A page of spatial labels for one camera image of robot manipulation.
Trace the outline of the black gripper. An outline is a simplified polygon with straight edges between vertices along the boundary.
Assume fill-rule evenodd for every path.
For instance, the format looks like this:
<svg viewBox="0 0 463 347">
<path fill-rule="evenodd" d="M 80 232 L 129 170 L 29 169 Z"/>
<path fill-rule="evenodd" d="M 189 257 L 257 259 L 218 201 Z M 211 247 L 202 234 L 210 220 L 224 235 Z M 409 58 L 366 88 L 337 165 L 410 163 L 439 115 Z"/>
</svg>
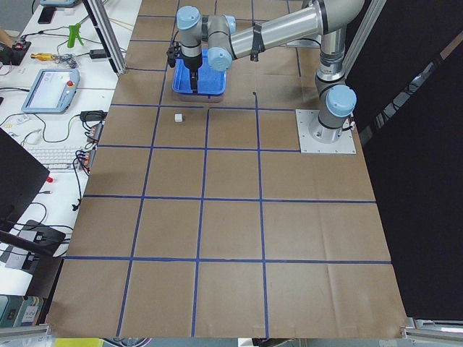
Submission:
<svg viewBox="0 0 463 347">
<path fill-rule="evenodd" d="M 201 54 L 197 56 L 182 56 L 184 65 L 191 71 L 191 72 L 198 72 L 199 68 L 201 67 Z M 190 87 L 192 93 L 198 92 L 197 87 L 197 74 L 190 75 Z"/>
</svg>

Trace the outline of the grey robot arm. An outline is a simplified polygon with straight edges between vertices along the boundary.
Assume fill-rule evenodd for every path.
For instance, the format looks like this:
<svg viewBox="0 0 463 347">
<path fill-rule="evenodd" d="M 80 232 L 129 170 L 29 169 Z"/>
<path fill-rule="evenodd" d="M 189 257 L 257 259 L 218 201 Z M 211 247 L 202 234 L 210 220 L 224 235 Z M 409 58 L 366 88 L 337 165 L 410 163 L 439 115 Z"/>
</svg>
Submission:
<svg viewBox="0 0 463 347">
<path fill-rule="evenodd" d="M 312 41 L 320 48 L 315 73 L 320 110 L 309 123 L 308 132 L 319 143 L 333 144 L 348 131 L 344 124 L 357 103 L 355 91 L 345 84 L 345 37 L 347 25 L 363 5 L 363 1 L 304 1 L 296 12 L 255 22 L 242 31 L 236 29 L 231 15 L 203 14 L 197 7 L 183 6 L 176 13 L 179 38 L 166 52 L 167 63 L 175 67 L 181 60 L 187 69 L 187 83 L 197 93 L 204 51 L 209 67 L 225 72 L 237 59 L 247 57 L 257 62 L 272 48 Z"/>
</svg>

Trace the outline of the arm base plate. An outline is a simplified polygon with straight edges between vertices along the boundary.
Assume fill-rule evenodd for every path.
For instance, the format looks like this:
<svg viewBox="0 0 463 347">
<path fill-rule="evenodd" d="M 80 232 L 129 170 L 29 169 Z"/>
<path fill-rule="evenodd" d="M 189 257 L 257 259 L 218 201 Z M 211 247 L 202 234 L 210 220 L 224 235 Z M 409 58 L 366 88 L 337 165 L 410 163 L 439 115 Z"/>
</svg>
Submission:
<svg viewBox="0 0 463 347">
<path fill-rule="evenodd" d="M 338 129 L 328 129 L 319 122 L 318 114 L 319 110 L 295 110 L 300 152 L 315 155 L 355 155 L 357 151 L 349 119 Z"/>
</svg>

